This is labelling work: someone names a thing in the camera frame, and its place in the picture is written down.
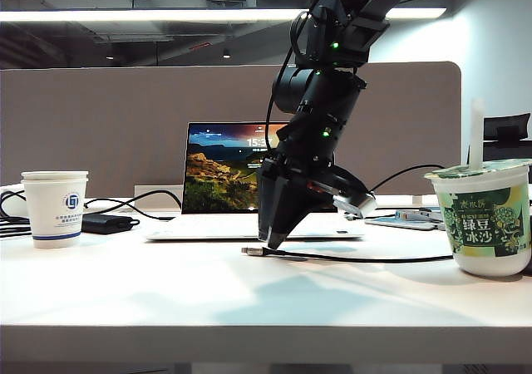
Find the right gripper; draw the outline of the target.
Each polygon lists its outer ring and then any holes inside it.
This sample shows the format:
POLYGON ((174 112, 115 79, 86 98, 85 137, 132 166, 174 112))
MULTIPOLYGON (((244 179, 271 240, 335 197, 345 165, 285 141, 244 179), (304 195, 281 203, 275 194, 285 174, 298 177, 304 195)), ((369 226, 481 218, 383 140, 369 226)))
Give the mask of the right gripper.
POLYGON ((362 202, 368 188, 332 155, 271 151, 257 172, 259 239, 277 249, 313 210, 328 202, 362 202))

